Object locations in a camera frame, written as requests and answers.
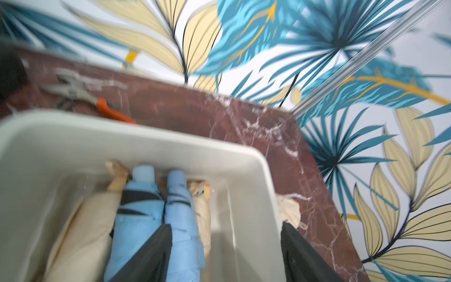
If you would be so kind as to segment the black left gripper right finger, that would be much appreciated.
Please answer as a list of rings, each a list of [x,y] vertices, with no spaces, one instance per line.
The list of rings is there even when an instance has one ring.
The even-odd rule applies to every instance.
[[[298,230],[283,222],[281,250],[288,282],[343,282]]]

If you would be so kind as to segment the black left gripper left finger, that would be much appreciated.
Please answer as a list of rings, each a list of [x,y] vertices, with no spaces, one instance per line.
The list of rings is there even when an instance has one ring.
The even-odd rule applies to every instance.
[[[172,228],[160,226],[133,257],[110,279],[112,282],[165,282],[172,248]]]

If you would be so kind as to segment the light blue umbrella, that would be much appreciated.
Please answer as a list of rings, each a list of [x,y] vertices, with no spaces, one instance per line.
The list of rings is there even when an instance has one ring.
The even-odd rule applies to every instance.
[[[204,248],[199,237],[193,198],[183,171],[169,172],[167,192],[164,223],[171,226],[172,247],[166,280],[199,282],[205,268]]]

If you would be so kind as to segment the beige umbrella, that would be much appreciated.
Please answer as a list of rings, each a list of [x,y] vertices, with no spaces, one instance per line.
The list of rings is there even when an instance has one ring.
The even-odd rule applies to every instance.
[[[199,237],[203,243],[206,263],[210,261],[211,252],[211,194],[209,182],[190,180],[187,187],[193,196],[194,212],[198,224]]]
[[[309,200],[300,194],[276,194],[278,211],[283,222],[291,224],[296,229],[307,230],[308,226],[301,221],[301,211],[297,200]]]

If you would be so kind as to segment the white plastic storage box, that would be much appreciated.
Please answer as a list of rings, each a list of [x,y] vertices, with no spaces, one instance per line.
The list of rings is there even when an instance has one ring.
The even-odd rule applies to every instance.
[[[205,181],[210,199],[207,282],[283,282],[281,221],[258,150],[169,130],[57,110],[1,122],[1,280],[34,282],[82,199],[106,189],[106,162],[132,183],[165,188],[172,170]]]

